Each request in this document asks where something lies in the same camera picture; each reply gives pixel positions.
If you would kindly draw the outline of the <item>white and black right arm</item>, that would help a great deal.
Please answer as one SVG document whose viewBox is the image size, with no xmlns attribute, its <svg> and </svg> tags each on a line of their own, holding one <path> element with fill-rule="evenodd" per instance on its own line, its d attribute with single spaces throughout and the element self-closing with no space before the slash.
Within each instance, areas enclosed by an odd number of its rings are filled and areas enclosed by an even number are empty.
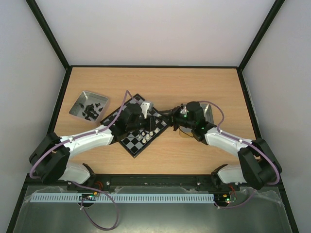
<svg viewBox="0 0 311 233">
<path fill-rule="evenodd" d="M 238 165 L 222 165 L 212 173 L 212 185 L 223 190 L 229 183 L 246 183 L 254 189 L 275 185 L 280 181 L 282 168 L 268 143 L 262 139 L 245 139 L 227 133 L 206 120 L 199 101 L 192 101 L 170 110 L 161 111 L 161 118 L 174 130 L 184 127 L 206 145 L 220 148 L 239 160 Z"/>
</svg>

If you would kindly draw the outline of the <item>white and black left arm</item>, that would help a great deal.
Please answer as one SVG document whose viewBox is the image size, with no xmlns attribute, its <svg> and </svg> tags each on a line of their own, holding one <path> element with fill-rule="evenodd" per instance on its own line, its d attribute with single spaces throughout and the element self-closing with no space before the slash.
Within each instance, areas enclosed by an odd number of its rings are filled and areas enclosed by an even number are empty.
<svg viewBox="0 0 311 233">
<path fill-rule="evenodd" d="M 149 101 L 130 103 L 120 109 L 107 125 L 76 135 L 59 137 L 50 133 L 44 137 L 29 158 L 32 165 L 30 177 L 44 184 L 57 180 L 85 183 L 90 177 L 90 168 L 83 164 L 70 163 L 75 155 L 100 146 L 108 146 L 125 139 L 129 133 L 156 129 L 156 117 L 148 115 L 153 104 Z"/>
</svg>

